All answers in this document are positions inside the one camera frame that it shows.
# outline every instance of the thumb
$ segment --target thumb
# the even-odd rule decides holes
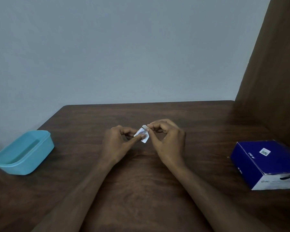
[[[140,140],[142,140],[142,135],[137,135],[137,136],[131,138],[129,141],[127,141],[125,143],[125,145],[127,146],[128,150],[129,150],[131,147],[133,147],[134,144],[136,144]]]
[[[160,140],[157,138],[155,132],[150,128],[147,128],[146,130],[151,138],[152,144],[157,146],[160,143]]]

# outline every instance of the gray wall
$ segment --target gray wall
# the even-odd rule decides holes
[[[0,0],[0,149],[67,104],[234,100],[269,0]]]

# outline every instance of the brown tabletop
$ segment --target brown tabletop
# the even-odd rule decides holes
[[[170,118],[187,132],[189,168],[275,231],[290,231],[290,190],[251,191],[229,156],[236,141],[275,138],[233,101],[69,105],[41,130],[55,149],[31,174],[0,170],[0,231],[32,230],[89,172],[104,130]],[[138,143],[108,174],[82,231],[212,231],[155,154]]]

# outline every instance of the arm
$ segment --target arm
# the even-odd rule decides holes
[[[271,231],[186,167],[182,158],[186,134],[174,122],[165,119],[147,126],[160,159],[183,185],[215,232]],[[153,130],[166,133],[165,138],[158,140]]]
[[[133,137],[135,133],[135,129],[122,126],[106,130],[101,156],[90,173],[32,231],[79,231],[106,175],[135,143],[144,138],[138,135],[127,142],[122,139],[122,135]]]

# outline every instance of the bd logo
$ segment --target bd logo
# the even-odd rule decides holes
[[[248,153],[253,159],[255,159],[255,157],[251,154],[251,153]]]

